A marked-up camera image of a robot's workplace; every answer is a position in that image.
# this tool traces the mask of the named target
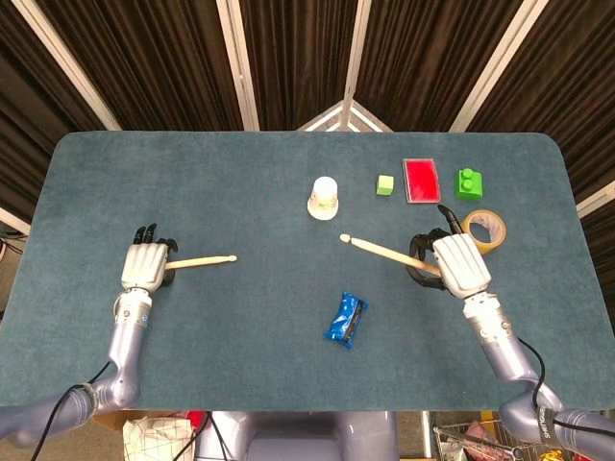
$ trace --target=wire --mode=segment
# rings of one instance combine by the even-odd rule
[[[7,242],[4,238],[0,238],[0,240],[2,240],[2,243],[6,245],[9,250],[17,253],[18,255],[23,255],[23,251],[20,248],[17,248],[13,244]]]
[[[215,430],[216,435],[218,436],[218,442],[220,443],[220,449],[222,449],[222,456],[224,457],[224,461],[229,461],[227,458],[226,445],[224,443],[224,439],[222,438],[222,434],[220,433],[220,429],[218,429],[218,425],[215,423],[215,419],[211,417],[211,423],[213,424],[213,430]]]
[[[94,382],[96,379],[98,379],[98,377],[105,372],[105,370],[107,370],[107,367],[109,367],[110,362],[107,362],[105,364],[105,366],[102,368],[102,370],[100,372],[98,372],[90,381],[88,381],[89,384],[91,384],[92,382]],[[42,445],[45,443],[45,439],[47,438],[47,434],[49,433],[49,429],[51,428],[51,424],[54,422],[54,418],[56,417],[56,413],[58,413],[58,410],[60,409],[60,407],[62,406],[62,404],[64,403],[64,401],[66,399],[68,399],[68,396],[70,395],[71,392],[77,390],[77,389],[84,389],[85,386],[83,384],[74,384],[72,386],[70,386],[66,392],[64,392],[61,397],[58,399],[58,401],[56,402],[56,406],[54,406],[54,409],[51,410],[51,414],[49,415],[49,419],[47,420],[47,425],[45,426],[45,429],[42,431],[42,435],[40,436],[40,440],[38,441],[38,445],[37,445],[37,449],[35,449],[34,454],[32,455],[32,458],[30,458],[30,461],[36,461],[36,459],[38,458],[38,454],[40,453],[40,450],[42,449]]]
[[[0,235],[0,238],[15,238],[15,239],[16,238],[28,238],[28,235],[18,230],[14,230],[14,231],[3,230],[2,234]]]
[[[190,437],[190,440],[188,440],[188,443],[185,444],[184,447],[182,448],[182,450],[175,455],[175,457],[173,458],[173,461],[178,461],[180,459],[180,457],[184,454],[184,451],[186,451],[188,449],[188,447],[191,446],[196,439],[198,439],[199,435],[201,435],[201,432],[203,432],[205,430],[205,428],[208,426],[208,422],[209,422],[210,419],[211,419],[211,412],[208,411],[208,415],[206,416],[205,420],[203,421],[203,425],[201,425],[199,430],[197,430],[194,433],[194,435],[192,435],[192,437]]]
[[[587,425],[569,425],[563,421],[553,420],[555,425],[561,425],[562,427],[568,427],[569,429],[582,430],[584,432],[593,432],[595,434],[607,435],[609,437],[615,437],[615,432],[607,429],[598,429],[597,427],[589,427]]]
[[[523,344],[526,348],[528,348],[530,351],[533,352],[533,354],[538,359],[538,362],[540,363],[540,377],[538,378],[538,382],[536,383],[536,387],[534,387],[534,391],[531,394],[531,403],[534,406],[534,409],[537,409],[538,405],[537,405],[537,402],[536,402],[536,396],[538,395],[538,391],[540,390],[540,387],[545,382],[545,362],[542,359],[542,357],[540,356],[540,353],[538,353],[538,351],[535,348],[530,346],[523,339],[521,339],[521,338],[518,338],[518,339],[519,339],[519,342],[521,344]],[[608,437],[615,437],[615,432],[612,431],[612,430],[599,429],[599,428],[596,428],[596,427],[589,427],[587,425],[570,425],[568,423],[564,423],[564,422],[558,421],[556,419],[553,419],[553,424],[554,425],[561,425],[562,427],[567,427],[567,428],[573,429],[573,430],[581,430],[583,432],[592,432],[594,434],[601,434],[601,435],[606,435]]]
[[[26,238],[28,238],[28,235],[5,233],[0,235],[0,238],[2,238],[3,240],[18,240],[20,242],[24,242]]]
[[[84,388],[83,384],[75,384],[73,386],[70,386],[68,390],[61,395],[58,402],[56,402],[56,406],[54,406],[54,409],[51,410],[51,415],[49,415],[49,419],[47,420],[47,425],[45,426],[45,430],[42,431],[42,435],[40,436],[40,440],[38,441],[37,449],[35,450],[35,453],[32,455],[32,458],[30,459],[30,461],[36,461],[36,459],[38,458],[38,454],[40,453],[40,450],[42,449],[42,445],[45,443],[45,439],[47,438],[47,434],[49,433],[49,429],[51,428],[51,423],[54,421],[54,418],[56,417],[56,413],[58,412],[58,409],[61,407],[64,401],[68,398],[71,392],[73,392],[76,389],[83,389],[83,388]]]
[[[534,410],[538,409],[538,391],[540,391],[540,387],[543,382],[545,382],[545,362],[542,357],[538,353],[538,351],[533,348],[530,344],[526,343],[523,339],[519,338],[519,342],[523,344],[526,348],[528,348],[538,359],[538,363],[540,363],[540,377],[538,378],[538,382],[536,383],[536,387],[534,387],[534,391],[531,393],[531,404],[534,407]]]
[[[95,381],[96,379],[98,379],[98,378],[100,377],[100,375],[101,375],[102,373],[104,373],[104,372],[105,372],[105,370],[107,370],[107,368],[110,366],[110,364],[111,364],[111,362],[107,362],[107,363],[105,364],[105,366],[104,366],[104,367],[100,370],[100,372],[98,372],[98,373],[97,373],[97,374],[96,374],[96,375],[95,375],[95,376],[94,376],[94,377],[93,377],[90,381],[88,381],[87,383],[88,383],[88,384],[93,384],[93,383],[94,383],[94,381]]]

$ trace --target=packing tape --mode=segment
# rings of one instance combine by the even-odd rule
[[[489,232],[490,242],[482,242],[478,240],[470,230],[471,224],[479,224]],[[463,230],[470,234],[474,243],[479,247],[481,255],[489,253],[494,248],[499,247],[506,238],[506,224],[500,216],[488,209],[476,209],[468,214],[461,223]]]

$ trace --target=paper cup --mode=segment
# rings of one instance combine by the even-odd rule
[[[328,176],[318,178],[307,201],[309,214],[320,221],[329,221],[337,214],[338,207],[337,182]]]

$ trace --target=blue package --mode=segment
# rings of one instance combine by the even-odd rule
[[[353,348],[353,338],[357,333],[361,315],[367,309],[367,302],[360,300],[347,291],[342,296],[337,314],[331,323],[331,328],[325,333],[325,338],[337,341],[348,349]]]

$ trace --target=green toy brick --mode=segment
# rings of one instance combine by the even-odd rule
[[[376,184],[376,193],[378,195],[391,195],[393,193],[393,184],[395,178],[392,176],[379,175],[378,183]]]
[[[455,196],[463,200],[482,199],[482,174],[472,168],[459,170],[455,180]]]

